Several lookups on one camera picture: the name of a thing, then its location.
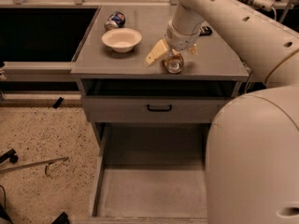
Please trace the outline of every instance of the closed drawer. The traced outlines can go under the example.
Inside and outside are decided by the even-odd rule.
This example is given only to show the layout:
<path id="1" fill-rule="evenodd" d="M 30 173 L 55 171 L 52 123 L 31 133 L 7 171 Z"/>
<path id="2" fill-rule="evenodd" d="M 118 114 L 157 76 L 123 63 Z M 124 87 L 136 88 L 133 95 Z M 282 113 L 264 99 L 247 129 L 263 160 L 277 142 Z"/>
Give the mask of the closed drawer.
<path id="1" fill-rule="evenodd" d="M 88 121 L 209 123 L 228 99 L 82 97 Z"/>

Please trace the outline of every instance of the brown granite floor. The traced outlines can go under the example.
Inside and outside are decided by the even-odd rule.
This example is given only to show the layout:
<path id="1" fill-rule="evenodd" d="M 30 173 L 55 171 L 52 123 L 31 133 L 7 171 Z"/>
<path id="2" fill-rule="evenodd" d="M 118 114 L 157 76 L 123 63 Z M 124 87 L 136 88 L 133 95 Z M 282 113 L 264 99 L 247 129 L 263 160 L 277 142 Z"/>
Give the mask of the brown granite floor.
<path id="1" fill-rule="evenodd" d="M 99 148 L 81 108 L 0 107 L 0 155 L 11 148 L 19 161 L 4 161 L 0 170 L 69 158 L 52 164 L 50 176 L 45 175 L 46 165 L 0 174 L 15 224 L 48 224 L 62 212 L 70 220 L 88 216 Z"/>

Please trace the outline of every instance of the bowl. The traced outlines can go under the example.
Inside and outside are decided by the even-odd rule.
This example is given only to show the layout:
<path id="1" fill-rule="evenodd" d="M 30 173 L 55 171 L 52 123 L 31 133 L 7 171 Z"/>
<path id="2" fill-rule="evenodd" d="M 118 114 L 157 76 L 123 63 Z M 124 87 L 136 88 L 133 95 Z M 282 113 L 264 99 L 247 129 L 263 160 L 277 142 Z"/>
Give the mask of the bowl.
<path id="1" fill-rule="evenodd" d="M 130 51 L 141 41 L 141 34 L 130 28 L 117 28 L 102 36 L 103 43 L 113 50 L 124 53 Z"/>

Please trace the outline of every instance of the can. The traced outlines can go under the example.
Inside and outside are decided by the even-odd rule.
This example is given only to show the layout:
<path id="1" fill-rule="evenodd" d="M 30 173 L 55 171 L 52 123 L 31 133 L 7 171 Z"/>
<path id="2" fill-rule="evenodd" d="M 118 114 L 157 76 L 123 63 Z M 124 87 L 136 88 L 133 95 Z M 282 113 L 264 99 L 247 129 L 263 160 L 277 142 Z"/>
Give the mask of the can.
<path id="1" fill-rule="evenodd" d="M 110 17 L 105 22 L 105 27 L 108 30 L 122 28 L 125 24 L 125 17 L 124 14 L 115 11 L 113 14 L 110 15 Z"/>

